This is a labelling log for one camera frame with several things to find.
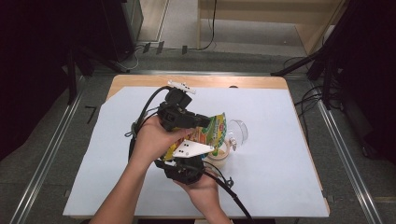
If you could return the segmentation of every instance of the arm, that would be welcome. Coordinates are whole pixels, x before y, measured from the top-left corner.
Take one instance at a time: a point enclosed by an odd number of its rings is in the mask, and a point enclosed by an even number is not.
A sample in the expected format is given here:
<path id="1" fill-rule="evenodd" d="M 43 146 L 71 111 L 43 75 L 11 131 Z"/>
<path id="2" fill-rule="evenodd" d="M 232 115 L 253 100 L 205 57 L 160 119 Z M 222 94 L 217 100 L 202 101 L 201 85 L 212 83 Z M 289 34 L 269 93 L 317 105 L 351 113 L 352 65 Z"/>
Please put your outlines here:
<path id="1" fill-rule="evenodd" d="M 216 181 L 207 175 L 203 175 L 201 179 L 191 185 L 185 185 L 175 181 L 190 196 L 194 206 L 205 216 L 209 223 L 229 224 L 232 223 L 219 203 L 219 188 Z"/>
<path id="2" fill-rule="evenodd" d="M 108 194 L 91 223 L 132 223 L 134 210 L 147 169 L 178 139 L 191 133 L 181 129 L 168 133 L 158 117 L 148 119 L 140 129 L 134 152 L 119 182 Z"/>

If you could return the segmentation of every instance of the metal frame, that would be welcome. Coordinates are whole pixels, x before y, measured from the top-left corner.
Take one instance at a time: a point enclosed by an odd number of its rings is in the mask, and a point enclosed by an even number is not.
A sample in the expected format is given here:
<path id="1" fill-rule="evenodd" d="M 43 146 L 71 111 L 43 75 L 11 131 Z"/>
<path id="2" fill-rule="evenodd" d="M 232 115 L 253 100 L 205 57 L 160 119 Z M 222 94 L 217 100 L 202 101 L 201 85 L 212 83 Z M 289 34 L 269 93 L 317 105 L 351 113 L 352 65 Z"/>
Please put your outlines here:
<path id="1" fill-rule="evenodd" d="M 87 81 L 85 77 L 81 76 L 78 81 L 78 86 L 79 86 L 78 94 L 75 100 L 73 101 L 73 103 L 70 104 L 64 111 L 64 115 L 61 119 L 61 122 L 56 128 L 55 134 L 52 136 L 49 145 L 46 149 L 46 152 L 44 153 L 40 163 L 38 164 L 37 169 L 35 170 L 35 174 L 30 180 L 27 188 L 25 189 L 21 201 L 18 205 L 18 208 L 15 211 L 14 216 L 12 217 L 9 223 L 12 224 L 24 223 L 27 216 L 29 215 L 30 209 L 32 208 L 33 203 L 35 202 L 35 198 L 37 197 L 38 192 L 40 191 L 41 186 L 43 185 L 44 180 L 46 178 L 46 175 L 53 163 L 53 160 L 55 159 L 56 153 L 58 152 L 58 148 L 61 145 L 62 140 L 64 139 L 64 134 L 66 133 L 70 121 L 73 118 L 78 108 L 78 103 L 85 89 L 86 82 Z"/>
<path id="2" fill-rule="evenodd" d="M 270 73 L 242 73 L 242 72 L 211 72 L 211 71 L 161 71 L 140 70 L 129 73 L 130 75 L 181 75 L 181 76 L 224 76 L 224 77 L 270 77 Z M 306 74 L 288 74 L 283 76 L 286 80 L 306 80 Z"/>
<path id="3" fill-rule="evenodd" d="M 318 103 L 318 107 L 324 121 L 326 122 L 330 135 L 332 136 L 332 140 L 334 141 L 335 148 L 337 149 L 341 162 L 344 164 L 346 174 L 349 177 L 349 180 L 352 184 L 353 189 L 355 190 L 359 202 L 361 203 L 361 208 L 364 212 L 364 215 L 366 215 L 368 223 L 382 224 L 383 221 L 375 206 L 374 199 L 371 196 L 369 190 L 367 189 L 366 184 L 364 183 L 361 174 L 359 173 L 358 167 L 356 166 L 355 162 L 352 159 L 352 156 L 349 153 L 347 144 L 345 143 L 343 136 L 338 130 L 338 126 L 334 120 L 334 117 L 332 116 L 332 111 L 328 110 L 325 104 L 323 104 L 321 101 Z"/>

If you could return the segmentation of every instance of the cable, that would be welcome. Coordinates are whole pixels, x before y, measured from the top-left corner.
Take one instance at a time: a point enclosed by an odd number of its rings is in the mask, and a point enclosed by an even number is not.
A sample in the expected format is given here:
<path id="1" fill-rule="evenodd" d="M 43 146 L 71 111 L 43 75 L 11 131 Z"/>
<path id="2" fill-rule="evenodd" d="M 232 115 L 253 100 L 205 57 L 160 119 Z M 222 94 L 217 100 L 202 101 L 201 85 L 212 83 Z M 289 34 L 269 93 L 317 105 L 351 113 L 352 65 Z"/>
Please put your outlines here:
<path id="1" fill-rule="evenodd" d="M 143 120 L 142 126 L 146 123 L 146 121 L 147 121 L 149 118 L 151 118 L 152 116 L 154 116 L 154 115 L 156 115 L 156 114 L 158 114 L 158 111 L 155 111 L 154 113 L 152 113 L 152 114 L 150 114 L 149 116 L 147 116 L 147 117 L 145 118 L 145 120 Z"/>
<path id="2" fill-rule="evenodd" d="M 150 104 L 151 101 L 154 99 L 154 97 L 155 97 L 160 91 L 163 91 L 163 90 L 169 90 L 169 91 L 170 91 L 171 89 L 172 89 L 172 88 L 169 87 L 169 86 L 163 86 L 163 87 L 160 87 L 158 90 L 156 90 L 154 93 L 152 93 L 152 95 L 150 96 L 150 98 L 149 98 L 148 101 L 146 102 L 145 107 L 143 107 L 142 113 L 140 113 L 139 119 L 137 120 L 137 122 L 136 122 L 136 124 L 135 124 L 135 126 L 134 126 L 134 132 L 135 132 L 135 134 L 139 133 L 140 128 L 142 127 L 143 118 L 145 117 L 145 114 L 146 114 L 146 110 L 148 109 L 149 104 Z"/>
<path id="3" fill-rule="evenodd" d="M 303 103 L 303 102 L 305 102 L 305 101 L 311 101 L 311 100 L 312 100 L 311 98 L 315 98 L 316 96 L 320 96 L 320 95 L 322 95 L 322 93 L 318 93 L 318 94 L 311 95 L 311 96 L 305 98 L 303 101 L 294 103 L 294 105 L 299 105 L 299 104 L 301 104 L 301 103 Z"/>
<path id="4" fill-rule="evenodd" d="M 303 113 L 304 112 L 304 99 L 305 99 L 306 95 L 308 95 L 309 92 L 311 92 L 311 91 L 313 91 L 313 90 L 315 90 L 317 88 L 322 88 L 322 86 L 316 86 L 316 87 L 310 89 L 309 91 L 307 91 L 304 94 L 303 99 L 301 100 L 301 111 L 302 111 L 302 115 L 301 116 L 302 116 L 302 119 L 303 119 L 303 125 L 304 125 L 304 129 L 305 129 L 305 132 L 304 132 L 305 133 L 305 141 L 308 144 L 308 146 L 309 146 L 309 132 L 308 132 L 308 125 L 306 124 L 306 120 L 305 120 L 305 115 Z"/>
<path id="5" fill-rule="evenodd" d="M 213 19 L 212 19 L 212 39 L 210 40 L 209 44 L 206 45 L 206 47 L 202 48 L 202 49 L 198 49 L 198 50 L 205 50 L 207 48 L 209 48 L 209 46 L 212 44 L 213 39 L 215 38 L 215 19 L 216 19 L 216 7 L 218 5 L 218 0 L 215 0 L 215 8 L 213 9 Z"/>
<path id="6" fill-rule="evenodd" d="M 301 114 L 298 115 L 298 117 L 301 117 L 304 115 L 305 112 L 309 111 L 310 109 L 314 108 L 314 106 L 320 101 L 322 100 L 322 98 L 316 98 L 316 99 L 312 99 L 315 100 L 313 102 L 311 102 L 309 105 L 306 105 L 304 110 L 301 112 Z"/>
<path id="7" fill-rule="evenodd" d="M 233 200 L 236 202 L 236 204 L 238 204 L 238 206 L 242 210 L 242 212 L 244 212 L 245 216 L 247 217 L 247 220 L 252 224 L 255 223 L 253 217 L 250 215 L 250 213 L 248 212 L 246 207 L 242 204 L 242 202 L 239 200 L 238 196 L 227 186 L 226 183 L 223 183 L 220 179 L 218 179 L 217 177 L 213 176 L 212 174 L 206 172 L 205 170 L 200 170 L 193 166 L 189 166 L 189 165 L 185 165 L 185 164 L 177 164 L 177 166 L 184 168 L 184 169 L 190 169 L 190 170 L 197 171 L 201 174 L 207 175 L 210 178 L 214 179 L 216 181 L 216 183 L 218 183 L 219 186 L 221 186 L 225 191 L 227 191 L 228 194 L 230 194 L 230 196 L 233 198 Z"/>
<path id="8" fill-rule="evenodd" d="M 215 30 L 212 29 L 212 26 L 210 25 L 210 19 L 209 18 L 207 19 L 207 24 L 209 25 L 210 32 L 212 32 L 212 34 L 214 34 Z M 216 41 L 214 41 L 213 43 L 215 43 L 215 47 L 213 48 L 213 49 L 215 49 L 218 46 L 218 44 L 216 43 Z"/>
<path id="9" fill-rule="evenodd" d="M 292 58 L 287 59 L 285 62 L 283 62 L 283 69 L 286 68 L 286 63 L 288 63 L 289 61 L 291 61 L 293 59 L 299 59 L 299 58 L 305 58 L 305 57 L 292 57 Z"/>
<path id="10" fill-rule="evenodd" d="M 223 179 L 224 183 L 227 183 L 227 180 L 225 179 L 224 175 L 221 173 L 221 171 L 219 170 L 218 167 L 216 167 L 214 164 L 208 162 L 208 161 L 204 161 L 204 163 L 211 165 L 212 167 L 214 167 L 218 172 L 219 172 L 219 176 Z"/>
<path id="11" fill-rule="evenodd" d="M 117 64 L 118 64 L 119 66 L 121 66 L 122 68 L 124 68 L 124 69 L 126 70 L 126 72 L 130 72 L 130 70 L 134 70 L 134 69 L 139 65 L 139 59 L 137 58 L 136 53 L 137 53 L 140 49 L 143 49 L 143 48 L 139 48 L 139 49 L 136 49 L 136 50 L 134 51 L 134 57 L 136 58 L 136 64 L 134 65 L 134 67 L 129 68 L 129 67 L 125 67 L 125 66 L 122 65 L 121 63 L 117 63 Z"/>
<path id="12" fill-rule="evenodd" d="M 171 49 L 171 48 L 163 48 L 163 50 L 182 50 L 182 49 Z"/>

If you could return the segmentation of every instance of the white cable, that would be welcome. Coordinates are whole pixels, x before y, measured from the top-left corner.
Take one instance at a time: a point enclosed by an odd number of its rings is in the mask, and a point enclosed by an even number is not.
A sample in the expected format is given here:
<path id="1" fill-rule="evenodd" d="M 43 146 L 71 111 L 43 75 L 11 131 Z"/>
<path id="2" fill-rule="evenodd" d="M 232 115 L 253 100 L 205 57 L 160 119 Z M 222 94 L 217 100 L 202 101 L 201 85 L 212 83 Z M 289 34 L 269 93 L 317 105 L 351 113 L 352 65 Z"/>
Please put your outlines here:
<path id="1" fill-rule="evenodd" d="M 139 59 L 137 58 L 136 53 L 139 51 L 140 49 L 137 49 L 134 51 L 134 57 L 136 58 L 136 64 L 134 65 L 134 67 L 129 68 L 129 67 L 125 67 L 124 65 L 117 63 L 119 66 L 121 66 L 122 68 L 126 69 L 126 70 L 134 70 L 138 65 L 139 65 Z"/>

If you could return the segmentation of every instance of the metal rail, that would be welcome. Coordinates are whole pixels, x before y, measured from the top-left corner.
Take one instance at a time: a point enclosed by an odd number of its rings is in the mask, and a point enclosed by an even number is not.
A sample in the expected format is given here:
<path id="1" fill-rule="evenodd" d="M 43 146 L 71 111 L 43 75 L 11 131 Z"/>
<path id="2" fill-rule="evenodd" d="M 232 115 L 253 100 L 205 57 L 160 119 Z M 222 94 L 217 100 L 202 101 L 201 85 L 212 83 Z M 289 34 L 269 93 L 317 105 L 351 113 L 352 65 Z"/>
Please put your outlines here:
<path id="1" fill-rule="evenodd" d="M 381 219 L 381 216 L 379 215 L 378 210 L 376 209 L 373 197 L 367 189 L 361 177 L 361 174 L 359 173 L 359 170 L 355 162 L 353 161 L 352 156 L 349 153 L 343 136 L 338 130 L 337 124 L 332 116 L 332 111 L 327 110 L 326 106 L 321 101 L 318 103 L 318 107 L 324 121 L 326 122 L 330 135 L 332 136 L 332 140 L 334 141 L 341 162 L 344 164 L 346 174 L 348 175 L 352 187 L 355 190 L 356 196 L 361 203 L 361 208 L 364 212 L 364 215 L 366 215 L 368 223 L 382 224 L 383 221 Z"/>
<path id="2" fill-rule="evenodd" d="M 38 164 L 37 169 L 35 170 L 35 174 L 33 175 L 32 179 L 30 180 L 27 188 L 25 189 L 22 195 L 18 208 L 16 209 L 14 216 L 10 221 L 11 224 L 25 222 L 30 212 L 30 209 L 33 206 L 33 203 L 35 202 L 35 198 L 37 197 L 37 194 L 40 191 L 41 186 L 43 185 L 44 180 L 46 178 L 46 175 L 53 163 L 56 153 L 58 152 L 58 148 L 62 143 L 64 134 L 67 131 L 70 121 L 76 112 L 86 82 L 87 81 L 85 80 L 84 77 L 81 77 L 79 79 L 78 94 L 76 96 L 76 99 L 72 102 L 71 105 L 69 105 L 66 108 L 64 115 L 61 119 L 61 122 L 59 123 L 54 135 L 52 136 L 49 142 L 46 152 L 44 153 L 41 162 Z"/>

